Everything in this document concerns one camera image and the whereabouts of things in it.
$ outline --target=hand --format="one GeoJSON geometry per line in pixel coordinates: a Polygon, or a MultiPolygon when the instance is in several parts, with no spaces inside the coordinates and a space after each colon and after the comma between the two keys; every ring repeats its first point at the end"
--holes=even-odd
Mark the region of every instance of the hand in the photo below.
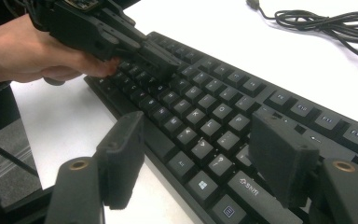
{"type": "Polygon", "coordinates": [[[106,77],[116,72],[119,58],[102,62],[66,47],[34,28],[29,15],[0,26],[0,81],[30,82],[41,77],[66,81],[81,74],[106,77]]]}

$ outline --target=desk surface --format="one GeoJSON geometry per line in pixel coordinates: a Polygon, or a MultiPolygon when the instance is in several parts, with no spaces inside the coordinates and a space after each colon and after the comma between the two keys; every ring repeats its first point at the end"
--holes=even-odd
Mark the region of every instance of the desk surface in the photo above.
{"type": "MultiPolygon", "coordinates": [[[[270,16],[298,8],[335,16],[358,10],[358,0],[263,0],[261,6],[270,16]]],[[[142,0],[126,13],[144,34],[162,33],[358,121],[358,57],[330,37],[281,30],[245,0],[142,0]]],[[[82,78],[61,87],[12,83],[12,89],[43,188],[54,184],[62,163],[91,156],[116,122],[82,78]]],[[[107,223],[200,222],[149,160],[128,208],[105,211],[107,223]]]]}

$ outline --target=keyboard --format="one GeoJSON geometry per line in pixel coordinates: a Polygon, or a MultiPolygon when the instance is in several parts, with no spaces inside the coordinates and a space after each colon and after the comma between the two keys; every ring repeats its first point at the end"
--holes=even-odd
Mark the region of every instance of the keyboard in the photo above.
{"type": "Polygon", "coordinates": [[[157,82],[131,60],[85,77],[114,116],[145,113],[146,156],[204,223],[308,223],[286,209],[249,159],[254,113],[268,113],[320,149],[358,164],[358,122],[167,36],[151,40],[180,66],[157,82]]]}

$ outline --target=black cable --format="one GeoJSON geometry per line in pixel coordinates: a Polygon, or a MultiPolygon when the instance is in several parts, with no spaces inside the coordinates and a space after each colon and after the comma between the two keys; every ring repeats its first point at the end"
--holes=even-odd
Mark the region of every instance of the black cable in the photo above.
{"type": "Polygon", "coordinates": [[[2,148],[0,148],[0,155],[5,157],[6,159],[12,161],[16,165],[20,166],[20,168],[22,168],[26,172],[30,173],[31,175],[39,177],[39,175],[37,174],[37,171],[35,169],[33,169],[29,165],[25,164],[23,161],[17,159],[15,156],[11,155],[10,153],[4,151],[2,148]]]}
{"type": "Polygon", "coordinates": [[[254,10],[259,10],[266,20],[276,21],[281,27],[298,31],[321,31],[341,42],[358,56],[358,49],[351,43],[358,43],[358,11],[335,17],[318,16],[305,10],[280,10],[274,17],[268,17],[258,0],[246,0],[254,10]]]}

